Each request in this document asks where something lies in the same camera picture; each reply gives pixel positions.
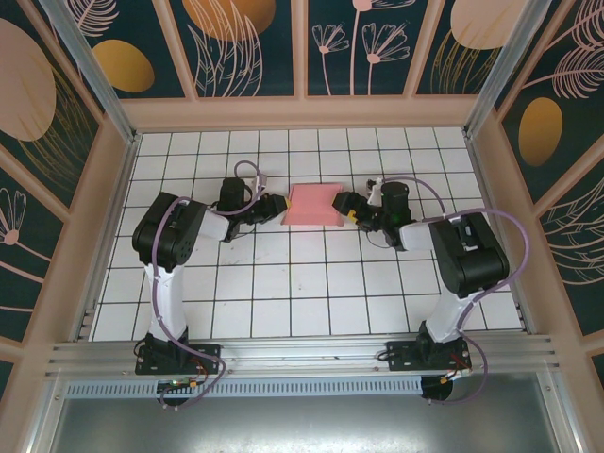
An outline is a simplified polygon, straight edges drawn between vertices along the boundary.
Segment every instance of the pink line drawing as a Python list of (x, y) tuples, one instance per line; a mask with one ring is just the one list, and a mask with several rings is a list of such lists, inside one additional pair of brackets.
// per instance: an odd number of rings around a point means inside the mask
[(355, 95), (355, 52), (357, 49), (357, 31), (359, 29), (359, 18), (362, 12), (372, 9), (395, 9), (408, 7), (415, 3), (415, 0), (352, 0), (352, 6), (355, 7), (355, 24), (352, 30), (352, 47), (350, 50), (350, 95)]
[(5, 305), (0, 305), (0, 310), (6, 310), (6, 311), (18, 311), (21, 313), (33, 313), (34, 309), (17, 309), (15, 307), (7, 307)]
[(242, 16), (232, 2), (231, 11), (226, 11), (217, 0), (192, 0), (191, 6), (196, 22), (208, 32), (198, 33), (187, 25), (197, 49), (194, 83), (201, 95), (240, 97), (252, 87), (254, 92), (251, 96), (255, 96), (262, 83), (263, 62), (254, 24)]
[[(17, 245), (35, 257), (50, 262), (50, 258), (19, 242), (19, 230), (23, 225), (26, 206), (27, 197), (24, 193), (15, 191), (13, 198), (11, 199), (7, 188), (3, 187), (0, 189), (0, 244), (7, 246)], [(44, 282), (43, 278), (36, 277), (33, 274), (11, 266), (3, 261), (0, 261), (0, 267), (37, 283), (42, 284)]]
[(577, 45), (560, 59), (551, 75), (531, 80), (522, 89), (551, 80), (560, 98), (587, 99), (604, 81), (604, 5), (602, 0), (583, 0), (574, 25), (552, 41), (548, 50), (562, 38), (572, 35)]
[(403, 45), (407, 41), (405, 26), (405, 24), (384, 25), (378, 34), (376, 34), (376, 24), (365, 25), (362, 28), (362, 43), (367, 54), (367, 61), (369, 61), (367, 94), (371, 94), (371, 76), (374, 65), (409, 57), (410, 48), (408, 45)]
[(591, 191), (549, 209), (542, 225), (568, 285), (604, 280), (604, 179)]
[[(80, 33), (93, 38), (101, 38), (120, 14), (115, 9), (117, 7), (116, 0), (64, 0), (64, 2)], [(55, 41), (60, 43), (57, 30), (50, 18), (49, 23)], [(83, 81), (84, 78), (79, 65), (77, 65), (77, 74), (80, 80)]]
[(329, 80), (327, 79), (325, 55), (347, 49), (350, 46), (350, 42), (344, 39), (345, 36), (342, 25), (327, 25), (325, 30), (321, 25), (315, 25), (312, 28), (312, 37), (319, 48), (319, 52), (321, 52), (323, 78), (325, 79), (325, 87), (329, 96), (331, 96), (331, 89), (329, 88)]

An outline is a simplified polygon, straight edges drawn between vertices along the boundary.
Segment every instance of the white grid mat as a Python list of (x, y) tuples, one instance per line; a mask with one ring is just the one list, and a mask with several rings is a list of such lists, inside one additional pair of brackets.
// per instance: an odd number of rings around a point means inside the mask
[[(93, 341), (137, 340), (150, 293), (131, 235), (159, 191), (210, 204), (239, 160), (269, 176), (268, 191), (339, 182), (364, 193), (368, 178), (402, 173), (430, 184), (447, 210), (483, 207), (461, 130), (449, 127), (299, 129), (145, 134), (100, 304)], [(243, 169), (253, 176), (253, 169)], [(433, 195), (410, 181), (415, 219), (440, 214)], [(442, 282), (429, 252), (395, 253), (381, 233), (282, 226), (281, 217), (232, 243), (198, 238), (184, 274), (190, 338), (250, 338), (417, 331)], [(507, 291), (487, 296), (467, 330), (520, 329)]]

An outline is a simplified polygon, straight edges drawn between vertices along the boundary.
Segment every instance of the leaf illustration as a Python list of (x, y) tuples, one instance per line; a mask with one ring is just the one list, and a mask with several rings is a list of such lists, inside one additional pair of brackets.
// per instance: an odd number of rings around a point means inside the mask
[(562, 232), (604, 203), (604, 180), (598, 182), (594, 188), (585, 195), (570, 201), (553, 206), (548, 212), (543, 227), (546, 235)]
[(203, 38), (190, 26), (187, 25), (197, 47), (197, 69), (195, 71), (195, 85), (201, 91), (202, 96), (212, 96), (216, 88), (216, 68), (211, 58), (208, 40)]
[(604, 42), (604, 0), (584, 0), (571, 33), (577, 45), (585, 50), (601, 47)]
[(232, 2), (231, 14), (217, 0), (204, 4), (192, 0), (191, 5), (196, 22), (206, 31), (197, 33), (189, 25), (197, 47), (194, 80), (200, 94), (234, 97), (249, 95), (253, 89), (251, 95), (256, 95), (262, 81), (262, 52), (252, 22)]
[(567, 52), (550, 78), (559, 97), (587, 99), (604, 81), (604, 47)]
[(119, 14), (116, 0), (66, 0), (66, 4), (84, 36), (103, 36)]
[(604, 279), (604, 179), (585, 195), (551, 208), (543, 228), (564, 283)]

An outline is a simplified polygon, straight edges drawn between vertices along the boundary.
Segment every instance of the flower illustration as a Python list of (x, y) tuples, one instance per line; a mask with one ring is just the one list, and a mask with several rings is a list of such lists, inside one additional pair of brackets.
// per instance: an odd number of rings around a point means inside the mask
[[(46, 261), (50, 261), (50, 258), (44, 256), (41, 253), (32, 250), (31, 248), (23, 245), (19, 242), (19, 231), (23, 225), (23, 219), (25, 217), (25, 207), (27, 206), (27, 197), (24, 193), (15, 191), (15, 194), (10, 198), (8, 189), (3, 187), (0, 189), (0, 245), (17, 245), (23, 248), (26, 252), (41, 258)], [(11, 266), (10, 264), (0, 261), (0, 267), (6, 269), (18, 276), (28, 278), (37, 283), (43, 283), (44, 279), (29, 274), (23, 269)], [(6, 306), (0, 306), (0, 310), (12, 310), (12, 311), (32, 311), (32, 309), (18, 309)]]
[(405, 24), (394, 26), (384, 25), (376, 35), (376, 24), (365, 25), (362, 28), (362, 43), (365, 46), (367, 61), (369, 61), (369, 81), (367, 82), (367, 94), (371, 94), (371, 76), (374, 64), (384, 61), (396, 61), (406, 59), (410, 54), (410, 48), (404, 45), (407, 41)]
[(357, 11), (365, 12), (371, 9), (394, 9), (408, 7), (415, 0), (352, 0), (352, 5)]
[(0, 189), (0, 243), (15, 245), (19, 242), (19, 229), (25, 216), (27, 197), (15, 191), (13, 201), (8, 190)]
[(352, 29), (352, 48), (350, 51), (350, 95), (355, 94), (355, 51), (357, 48), (357, 30), (359, 28), (359, 18), (362, 12), (372, 9), (394, 9), (409, 7), (415, 3), (415, 0), (352, 0), (352, 6), (355, 7), (355, 23)]
[(319, 48), (319, 52), (321, 52), (325, 86), (327, 88), (327, 94), (331, 96), (331, 89), (329, 88), (329, 81), (327, 80), (325, 55), (330, 52), (339, 52), (347, 49), (350, 46), (350, 42), (344, 39), (346, 35), (342, 30), (342, 25), (327, 25), (325, 30), (321, 25), (315, 25), (312, 28), (312, 36), (317, 44), (317, 47)]

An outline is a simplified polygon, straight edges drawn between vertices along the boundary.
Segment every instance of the pink cloth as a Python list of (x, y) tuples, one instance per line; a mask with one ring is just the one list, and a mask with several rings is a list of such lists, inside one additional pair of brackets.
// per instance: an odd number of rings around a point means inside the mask
[(343, 227), (344, 218), (331, 204), (342, 184), (294, 184), (290, 208), (282, 225), (320, 225)]

